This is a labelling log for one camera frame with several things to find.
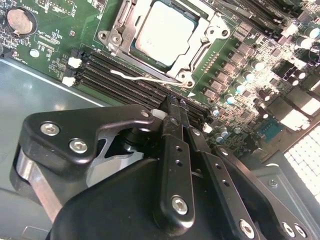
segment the metal lever arm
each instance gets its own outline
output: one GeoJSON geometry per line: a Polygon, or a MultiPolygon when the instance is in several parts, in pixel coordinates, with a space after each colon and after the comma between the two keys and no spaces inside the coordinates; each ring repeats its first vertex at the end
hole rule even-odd
{"type": "Polygon", "coordinates": [[[237,190],[254,212],[267,239],[313,239],[308,229],[233,155],[231,150],[222,146],[216,146],[214,150],[225,163],[237,190]]]}
{"type": "Polygon", "coordinates": [[[200,169],[213,196],[212,200],[217,199],[218,209],[222,210],[221,216],[224,216],[222,221],[225,229],[221,231],[227,239],[264,240],[264,236],[256,229],[246,210],[223,161],[210,153],[211,150],[203,134],[197,129],[190,126],[185,129],[185,132],[193,159],[192,169],[200,169]]]}

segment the capacitor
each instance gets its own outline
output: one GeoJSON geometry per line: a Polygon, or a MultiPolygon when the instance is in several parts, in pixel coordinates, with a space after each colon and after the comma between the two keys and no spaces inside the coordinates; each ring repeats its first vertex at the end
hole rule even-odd
{"type": "Polygon", "coordinates": [[[311,39],[316,39],[320,35],[320,29],[317,27],[308,27],[305,31],[304,34],[311,39]]]}
{"type": "Polygon", "coordinates": [[[236,102],[236,99],[232,94],[225,95],[224,100],[226,101],[227,104],[234,104],[236,102]]]}
{"type": "Polygon", "coordinates": [[[263,119],[267,119],[269,117],[269,114],[267,113],[267,111],[261,106],[257,108],[257,111],[263,117],[263,119]]]}
{"type": "Polygon", "coordinates": [[[310,49],[312,42],[312,39],[301,36],[296,40],[295,44],[302,49],[310,49]]]}
{"type": "Polygon", "coordinates": [[[220,133],[216,133],[214,137],[217,143],[222,143],[224,141],[224,138],[220,135],[220,133]]]}
{"type": "Polygon", "coordinates": [[[293,74],[295,77],[297,77],[298,79],[304,79],[306,77],[306,73],[301,71],[301,70],[297,70],[294,72],[293,74]]]}
{"type": "Polygon", "coordinates": [[[263,101],[267,102],[270,100],[270,96],[268,93],[266,93],[266,91],[260,90],[258,94],[259,94],[260,98],[263,99],[263,101]]]}
{"type": "Polygon", "coordinates": [[[233,87],[239,94],[242,94],[246,90],[246,87],[241,82],[236,82],[233,87]]]}
{"type": "Polygon", "coordinates": [[[212,114],[213,116],[215,116],[215,117],[219,115],[219,109],[218,109],[217,106],[213,106],[213,107],[211,108],[210,112],[211,112],[211,114],[212,114]]]}
{"type": "Polygon", "coordinates": [[[240,133],[241,133],[241,128],[240,128],[240,127],[236,127],[236,128],[233,130],[233,132],[234,132],[235,134],[240,134],[240,133]]]}
{"type": "Polygon", "coordinates": [[[291,76],[287,80],[292,86],[297,86],[299,84],[299,80],[295,76],[291,76]]]}
{"type": "Polygon", "coordinates": [[[258,60],[254,60],[251,63],[251,67],[253,67],[253,69],[255,69],[257,71],[261,71],[265,68],[265,64],[263,62],[258,61],[258,60]]]}
{"type": "Polygon", "coordinates": [[[248,83],[253,83],[256,78],[255,75],[250,71],[245,71],[242,76],[248,83]]]}
{"type": "Polygon", "coordinates": [[[227,128],[224,126],[219,129],[219,132],[221,133],[221,137],[223,138],[229,135],[227,128]]]}

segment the black ram slot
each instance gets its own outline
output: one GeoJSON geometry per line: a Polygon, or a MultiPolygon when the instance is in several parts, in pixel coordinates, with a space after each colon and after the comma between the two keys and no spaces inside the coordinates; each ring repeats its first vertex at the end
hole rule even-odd
{"type": "Polygon", "coordinates": [[[265,26],[269,29],[276,29],[276,26],[273,23],[273,18],[268,17],[264,14],[259,8],[254,6],[251,2],[247,0],[225,0],[227,3],[238,6],[239,8],[244,9],[245,11],[250,10],[253,13],[253,16],[250,18],[252,21],[255,21],[262,26],[265,26]]]}
{"type": "Polygon", "coordinates": [[[85,71],[81,83],[120,103],[141,104],[151,110],[157,109],[166,96],[177,95],[185,100],[189,109],[189,121],[195,127],[198,126],[199,119],[202,119],[206,112],[204,107],[185,99],[173,90],[156,82],[145,80],[130,81],[111,74],[109,71],[112,69],[127,76],[137,77],[142,75],[107,55],[93,52],[84,67],[85,71]]]}
{"type": "Polygon", "coordinates": [[[136,99],[137,101],[141,101],[144,103],[143,105],[147,104],[153,107],[156,107],[161,103],[161,101],[155,101],[154,99],[150,99],[149,96],[143,95],[141,92],[133,90],[133,89],[128,89],[124,85],[119,85],[116,84],[112,78],[109,78],[108,76],[102,76],[98,75],[96,72],[90,72],[87,71],[87,73],[84,75],[85,77],[89,77],[90,79],[94,79],[100,84],[109,87],[110,89],[114,90],[115,92],[118,92],[122,96],[128,96],[129,98],[136,99]]]}
{"type": "Polygon", "coordinates": [[[284,21],[284,18],[279,16],[279,13],[276,14],[275,12],[279,12],[278,8],[274,8],[267,2],[261,0],[261,1],[256,1],[256,0],[250,0],[250,3],[255,5],[260,11],[262,11],[265,15],[269,16],[269,19],[273,23],[282,23],[284,21]]]}
{"type": "Polygon", "coordinates": [[[147,90],[146,88],[139,88],[136,82],[127,80],[127,79],[122,79],[120,76],[113,75],[110,73],[107,69],[95,64],[91,63],[87,69],[93,69],[100,75],[104,76],[105,78],[108,78],[110,81],[113,81],[114,84],[121,85],[123,88],[126,89],[126,91],[135,91],[137,94],[141,92],[142,95],[147,96],[150,99],[156,99],[158,102],[161,102],[163,99],[163,96],[158,95],[156,92],[151,92],[147,90]]]}
{"type": "Polygon", "coordinates": [[[106,83],[103,80],[100,80],[97,77],[92,77],[89,74],[86,76],[83,76],[83,80],[90,81],[90,82],[94,83],[95,85],[99,85],[103,89],[108,90],[110,93],[113,93],[112,95],[107,95],[108,97],[112,97],[112,98],[117,97],[117,99],[126,99],[127,104],[140,104],[140,105],[148,107],[149,109],[154,109],[158,105],[156,103],[148,102],[148,100],[142,99],[138,96],[128,94],[128,92],[123,94],[123,92],[121,92],[121,90],[119,90],[119,88],[117,88],[111,84],[106,85],[106,83]]]}

